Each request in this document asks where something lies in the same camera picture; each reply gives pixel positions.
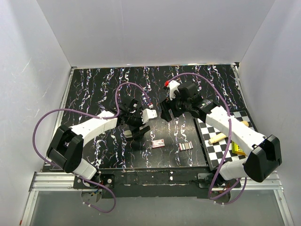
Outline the white black stapler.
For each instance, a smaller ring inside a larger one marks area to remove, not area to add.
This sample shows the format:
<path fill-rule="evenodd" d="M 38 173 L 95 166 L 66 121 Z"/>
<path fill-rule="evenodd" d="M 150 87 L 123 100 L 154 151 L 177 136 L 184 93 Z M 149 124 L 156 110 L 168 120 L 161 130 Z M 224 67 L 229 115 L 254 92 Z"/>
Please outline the white black stapler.
<path fill-rule="evenodd" d="M 135 140 L 135 139 L 140 139 L 144 136 L 146 132 L 150 130 L 150 126 L 145 126 L 145 127 L 139 127 L 139 128 L 132 128 L 130 131 L 133 134 L 133 138 L 126 138 L 129 140 Z"/>

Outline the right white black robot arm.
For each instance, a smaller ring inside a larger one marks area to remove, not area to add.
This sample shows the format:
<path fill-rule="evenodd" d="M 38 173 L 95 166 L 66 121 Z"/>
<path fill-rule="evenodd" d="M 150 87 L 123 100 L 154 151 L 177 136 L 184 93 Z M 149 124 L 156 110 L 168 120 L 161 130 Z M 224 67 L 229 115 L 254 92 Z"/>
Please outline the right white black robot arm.
<path fill-rule="evenodd" d="M 231 135 L 231 140 L 247 155 L 246 159 L 224 161 L 220 171 L 213 174 L 216 186 L 223 187 L 231 179 L 244 177 L 262 182 L 282 164 L 280 141 L 276 136 L 266 137 L 228 116 L 214 100 L 203 99 L 194 83 L 167 81 L 165 89 L 169 95 L 160 103 L 162 119 L 170 122 L 173 117 L 188 112 L 221 133 Z"/>

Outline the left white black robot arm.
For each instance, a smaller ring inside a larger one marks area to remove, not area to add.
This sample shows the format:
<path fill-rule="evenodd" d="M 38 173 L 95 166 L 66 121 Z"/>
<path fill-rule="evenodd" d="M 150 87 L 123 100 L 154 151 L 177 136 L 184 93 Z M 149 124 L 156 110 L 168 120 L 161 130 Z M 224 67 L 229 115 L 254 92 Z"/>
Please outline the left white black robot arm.
<path fill-rule="evenodd" d="M 136 99 L 126 97 L 118 108 L 104 110 L 96 118 L 71 127 L 61 125 L 52 138 L 47 157 L 64 172 L 83 177 L 89 188 L 96 188 L 100 177 L 97 169 L 83 159 L 84 146 L 98 135 L 124 124 L 129 126 L 124 132 L 126 138 L 141 138 L 150 130 L 145 124 L 155 118 L 157 112 L 152 105 L 144 109 Z"/>

